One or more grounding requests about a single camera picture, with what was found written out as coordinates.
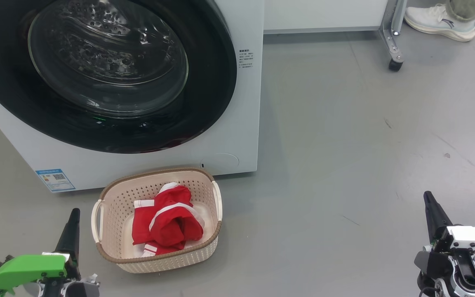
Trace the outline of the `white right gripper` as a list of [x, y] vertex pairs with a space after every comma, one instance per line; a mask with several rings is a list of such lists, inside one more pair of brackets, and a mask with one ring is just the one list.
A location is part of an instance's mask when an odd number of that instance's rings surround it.
[[454, 226], [432, 192], [424, 192], [423, 199], [432, 246], [418, 252], [414, 264], [429, 278], [475, 285], [475, 227]]

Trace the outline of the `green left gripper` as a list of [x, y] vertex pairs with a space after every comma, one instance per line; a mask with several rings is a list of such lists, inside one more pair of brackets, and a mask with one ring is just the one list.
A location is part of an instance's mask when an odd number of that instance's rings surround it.
[[77, 262], [71, 255], [79, 254], [80, 209], [73, 208], [60, 235], [55, 252], [20, 255], [0, 267], [0, 296], [14, 295], [14, 288], [34, 283], [40, 286], [40, 296], [62, 296], [72, 282], [80, 281]]

